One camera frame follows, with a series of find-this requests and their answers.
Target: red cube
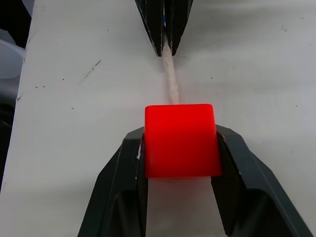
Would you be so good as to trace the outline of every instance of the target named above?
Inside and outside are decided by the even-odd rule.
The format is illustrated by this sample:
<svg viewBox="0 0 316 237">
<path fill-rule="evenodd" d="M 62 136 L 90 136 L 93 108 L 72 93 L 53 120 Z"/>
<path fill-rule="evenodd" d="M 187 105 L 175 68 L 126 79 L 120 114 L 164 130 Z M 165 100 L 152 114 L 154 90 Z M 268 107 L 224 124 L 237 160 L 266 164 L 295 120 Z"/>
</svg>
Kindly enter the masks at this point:
<svg viewBox="0 0 316 237">
<path fill-rule="evenodd" d="M 147 178 L 221 175 L 212 105 L 146 107 L 145 175 Z"/>
</svg>

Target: white table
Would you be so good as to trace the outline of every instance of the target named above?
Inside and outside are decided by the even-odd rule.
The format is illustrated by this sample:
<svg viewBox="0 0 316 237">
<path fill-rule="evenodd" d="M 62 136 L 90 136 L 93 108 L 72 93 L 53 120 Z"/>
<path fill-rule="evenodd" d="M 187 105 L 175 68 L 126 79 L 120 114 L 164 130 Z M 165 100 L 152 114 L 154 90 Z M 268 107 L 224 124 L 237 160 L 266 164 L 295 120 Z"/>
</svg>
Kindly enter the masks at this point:
<svg viewBox="0 0 316 237">
<path fill-rule="evenodd" d="M 174 58 L 182 102 L 214 105 L 314 235 L 315 25 L 314 0 L 195 0 Z M 1 236 L 76 236 L 98 173 L 167 103 L 134 0 L 36 0 L 18 97 Z M 209 180 L 151 181 L 147 233 L 225 236 Z"/>
</svg>

